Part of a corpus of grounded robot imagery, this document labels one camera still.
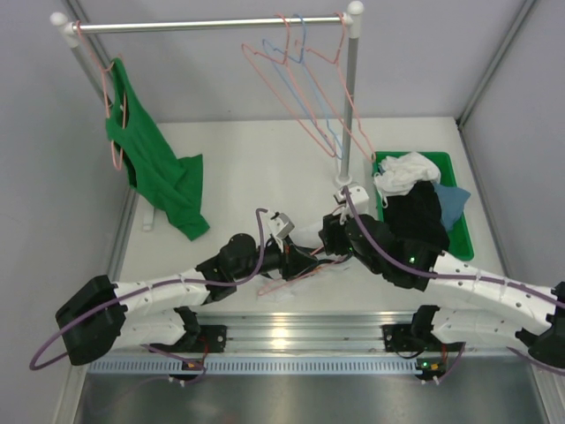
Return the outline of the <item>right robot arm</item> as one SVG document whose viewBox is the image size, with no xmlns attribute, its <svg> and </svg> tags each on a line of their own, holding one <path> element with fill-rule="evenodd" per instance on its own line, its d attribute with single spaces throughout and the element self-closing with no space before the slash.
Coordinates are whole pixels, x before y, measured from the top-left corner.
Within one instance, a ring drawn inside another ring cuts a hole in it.
<svg viewBox="0 0 565 424">
<path fill-rule="evenodd" d="M 322 219 L 319 232 L 328 254 L 352 254 L 392 285 L 475 308 L 423 305 L 413 315 L 411 337 L 422 350 L 438 344 L 505 347 L 543 367 L 564 368 L 564 284 L 517 282 L 477 269 L 425 242 L 398 238 L 369 215 Z"/>
</svg>

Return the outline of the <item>white navy-trimmed tank top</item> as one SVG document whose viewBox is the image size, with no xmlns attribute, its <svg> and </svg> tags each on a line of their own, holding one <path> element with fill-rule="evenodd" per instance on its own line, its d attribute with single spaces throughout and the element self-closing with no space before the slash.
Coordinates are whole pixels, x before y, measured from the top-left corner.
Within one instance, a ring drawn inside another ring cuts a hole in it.
<svg viewBox="0 0 565 424">
<path fill-rule="evenodd" d="M 321 230 L 321 224 L 313 223 L 307 227 L 302 227 L 294 230 L 291 233 L 291 237 L 293 241 L 297 242 L 304 249 L 311 250 L 319 246 L 323 247 L 318 235 L 319 230 Z M 323 268 L 315 275 L 299 281 L 298 283 L 292 285 L 289 289 L 276 291 L 275 293 L 263 298 L 259 298 L 257 296 L 257 300 L 264 303 L 282 303 L 287 300 L 293 299 L 307 287 L 308 280 L 313 280 L 315 283 L 319 283 L 324 276 L 339 275 L 342 274 L 345 270 L 348 270 L 351 265 L 352 256 L 328 255 L 325 254 L 322 250 L 322 253 L 318 256 L 318 258 L 321 259 Z M 264 277 L 265 281 L 259 288 L 279 278 L 281 277 L 274 275 L 271 275 L 270 278 Z"/>
</svg>

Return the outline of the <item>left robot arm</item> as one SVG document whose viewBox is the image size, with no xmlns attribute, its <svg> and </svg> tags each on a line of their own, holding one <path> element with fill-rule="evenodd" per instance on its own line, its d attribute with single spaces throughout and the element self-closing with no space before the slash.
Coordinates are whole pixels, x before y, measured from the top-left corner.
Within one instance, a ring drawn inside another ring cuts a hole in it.
<svg viewBox="0 0 565 424">
<path fill-rule="evenodd" d="M 226 299 L 256 276 L 276 271 L 292 280 L 318 264 L 312 249 L 290 238 L 258 245 L 238 233 L 217 255 L 176 276 L 130 283 L 95 276 L 59 308 L 56 323 L 74 366 L 136 345 L 189 352 L 200 339 L 195 307 Z"/>
</svg>

